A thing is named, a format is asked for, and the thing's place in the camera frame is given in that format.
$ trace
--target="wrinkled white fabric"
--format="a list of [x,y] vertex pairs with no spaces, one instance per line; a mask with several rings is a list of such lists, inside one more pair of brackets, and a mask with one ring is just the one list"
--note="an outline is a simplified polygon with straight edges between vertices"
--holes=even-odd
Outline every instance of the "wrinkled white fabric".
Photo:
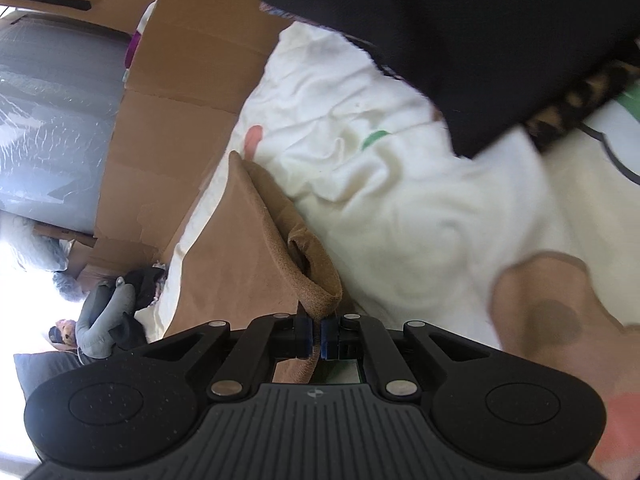
[[[487,305],[501,270],[537,250],[575,254],[520,128],[474,160],[456,158],[430,102],[338,34],[302,23],[281,33],[227,151],[242,153],[254,125],[264,129],[255,161],[321,239],[358,306],[390,328],[423,319],[498,346]],[[226,172],[225,155],[178,245],[159,331]]]

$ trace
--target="silver screw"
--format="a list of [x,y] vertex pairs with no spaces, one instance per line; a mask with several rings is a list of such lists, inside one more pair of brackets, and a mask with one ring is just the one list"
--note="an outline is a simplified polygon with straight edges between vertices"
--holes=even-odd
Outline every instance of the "silver screw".
[[404,379],[388,382],[385,390],[396,397],[406,397],[418,391],[418,385]]
[[242,384],[238,381],[218,381],[211,385],[211,391],[220,397],[237,395],[242,391]]

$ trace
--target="teal object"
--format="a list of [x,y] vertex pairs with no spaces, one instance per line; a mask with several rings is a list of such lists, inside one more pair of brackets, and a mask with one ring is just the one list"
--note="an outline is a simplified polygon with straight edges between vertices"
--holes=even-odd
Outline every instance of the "teal object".
[[640,123],[640,84],[635,83],[620,94],[618,102]]
[[382,139],[382,137],[386,137],[388,135],[390,135],[390,133],[386,132],[385,130],[378,130],[376,132],[373,132],[369,137],[364,139],[364,142],[362,143],[362,149],[364,150],[368,148],[377,140]]

